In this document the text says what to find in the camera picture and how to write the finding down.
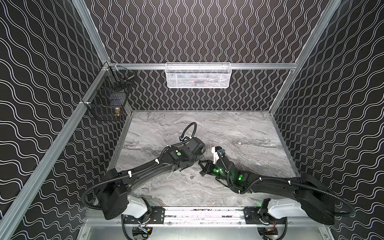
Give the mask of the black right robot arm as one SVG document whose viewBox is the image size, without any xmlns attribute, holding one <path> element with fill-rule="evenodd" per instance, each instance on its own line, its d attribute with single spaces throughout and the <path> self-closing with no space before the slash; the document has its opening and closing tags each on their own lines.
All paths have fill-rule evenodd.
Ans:
<svg viewBox="0 0 384 240">
<path fill-rule="evenodd" d="M 286 204 L 264 200 L 260 216 L 282 219 L 294 213 L 304 213 L 312 220 L 330 226 L 336 217 L 352 217 L 356 213 L 351 203 L 311 175 L 293 178 L 263 176 L 239 170 L 221 147 L 214 147 L 213 155 L 213 160 L 199 161 L 202 176 L 215 177 L 216 181 L 238 195 L 264 193 L 289 200 Z"/>
</svg>

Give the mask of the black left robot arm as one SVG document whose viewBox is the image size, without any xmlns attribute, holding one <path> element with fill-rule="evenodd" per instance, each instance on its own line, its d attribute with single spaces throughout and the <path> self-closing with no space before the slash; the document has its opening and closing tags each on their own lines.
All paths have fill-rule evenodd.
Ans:
<svg viewBox="0 0 384 240">
<path fill-rule="evenodd" d="M 159 157 L 148 163 L 121 172 L 107 171 L 99 183 L 82 194 L 81 203 L 89 209 L 102 211 L 106 220 L 120 215 L 146 220 L 151 206 L 144 198 L 133 197 L 131 193 L 156 177 L 193 166 L 206 149 L 195 136 L 196 130 L 197 123 L 190 123 L 179 137 L 179 143 L 166 146 Z"/>
</svg>

